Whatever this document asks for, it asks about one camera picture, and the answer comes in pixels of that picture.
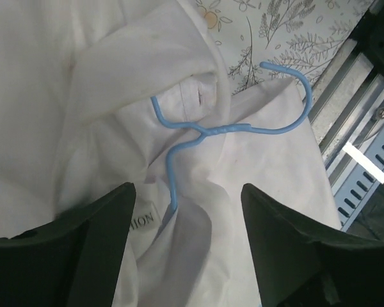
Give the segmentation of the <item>white shirt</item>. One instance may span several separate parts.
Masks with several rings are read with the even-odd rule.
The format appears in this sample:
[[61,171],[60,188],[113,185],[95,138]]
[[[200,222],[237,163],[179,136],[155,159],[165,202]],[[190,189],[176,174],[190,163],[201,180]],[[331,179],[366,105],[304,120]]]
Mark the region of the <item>white shirt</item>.
[[197,137],[157,119],[279,129],[298,119],[295,80],[233,95],[192,1],[0,1],[0,237],[136,187],[114,306],[261,304],[241,205],[251,183],[340,228],[308,121],[281,135]]

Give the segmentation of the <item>blue wire hanger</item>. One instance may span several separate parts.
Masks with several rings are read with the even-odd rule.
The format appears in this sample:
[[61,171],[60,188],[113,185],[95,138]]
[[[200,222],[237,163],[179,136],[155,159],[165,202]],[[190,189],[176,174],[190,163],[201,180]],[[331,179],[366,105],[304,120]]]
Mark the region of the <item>blue wire hanger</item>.
[[153,96],[150,98],[155,115],[162,126],[168,129],[190,129],[200,133],[200,135],[194,140],[179,143],[171,147],[168,153],[166,154],[165,169],[166,169],[166,174],[167,174],[168,183],[169,183],[171,213],[175,213],[176,210],[178,209],[176,179],[175,179],[175,171],[173,168],[173,158],[175,154],[187,148],[197,146],[201,142],[203,142],[206,138],[211,136],[218,136],[222,134],[235,133],[235,132],[249,132],[249,133],[263,134],[263,135],[285,134],[287,132],[294,130],[296,127],[302,124],[308,117],[308,114],[312,109],[312,103],[313,103],[312,87],[308,79],[301,72],[292,68],[283,67],[281,65],[276,65],[276,64],[262,61],[259,63],[259,66],[266,70],[281,72],[281,73],[290,75],[292,77],[295,77],[303,85],[303,88],[305,90],[305,105],[303,108],[303,112],[290,125],[287,125],[279,129],[267,129],[267,128],[253,127],[249,123],[233,123],[233,124],[222,125],[218,127],[205,128],[195,122],[170,122],[164,118],[163,113],[161,112],[161,108],[159,106],[157,97]]

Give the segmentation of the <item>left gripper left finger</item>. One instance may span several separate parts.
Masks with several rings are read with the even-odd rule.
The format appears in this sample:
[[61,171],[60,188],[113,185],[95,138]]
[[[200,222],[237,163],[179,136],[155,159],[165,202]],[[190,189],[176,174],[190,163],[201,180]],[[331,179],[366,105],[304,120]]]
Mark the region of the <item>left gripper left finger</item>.
[[111,306],[136,200],[124,183],[93,203],[0,238],[0,306]]

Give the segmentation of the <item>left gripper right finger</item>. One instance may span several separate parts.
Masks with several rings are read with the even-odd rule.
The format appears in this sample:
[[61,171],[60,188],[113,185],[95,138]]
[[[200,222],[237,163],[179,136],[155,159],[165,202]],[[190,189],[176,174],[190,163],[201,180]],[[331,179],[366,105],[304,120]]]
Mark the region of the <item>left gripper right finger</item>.
[[241,191],[263,306],[384,306],[384,242],[358,237]]

